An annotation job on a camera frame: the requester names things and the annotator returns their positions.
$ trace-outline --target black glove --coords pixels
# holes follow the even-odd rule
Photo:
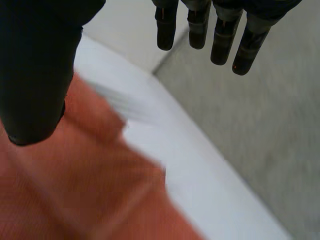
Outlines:
[[[173,46],[179,0],[152,0],[156,6],[157,45],[162,50]],[[182,0],[189,9],[189,42],[201,49],[208,29],[210,0]],[[245,75],[251,68],[270,28],[301,0],[212,0],[217,14],[211,61],[216,65],[227,62],[243,10],[247,23],[235,56],[232,70]]]

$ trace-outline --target orange cloth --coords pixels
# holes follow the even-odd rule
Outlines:
[[[49,139],[17,147],[0,124],[0,239],[200,240],[123,127],[78,76]]]

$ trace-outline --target black robotic finger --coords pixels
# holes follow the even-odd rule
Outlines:
[[[153,3],[156,5],[157,46],[168,51],[174,44],[179,0],[157,0]]]
[[[239,0],[212,0],[217,14],[211,50],[211,62],[224,65],[230,53],[243,13]]]
[[[212,63],[224,65],[227,62],[241,14],[233,21],[224,21],[219,17],[217,18],[210,57]]]
[[[206,43],[210,0],[182,0],[188,7],[189,43],[194,49],[202,49]]]
[[[248,27],[245,28],[232,65],[232,71],[235,74],[242,76],[249,72],[268,33],[269,30],[263,33],[253,33]]]

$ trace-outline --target gray floor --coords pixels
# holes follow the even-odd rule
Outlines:
[[[156,76],[295,239],[320,239],[320,1],[304,0],[267,37],[251,71],[210,62],[185,36]]]

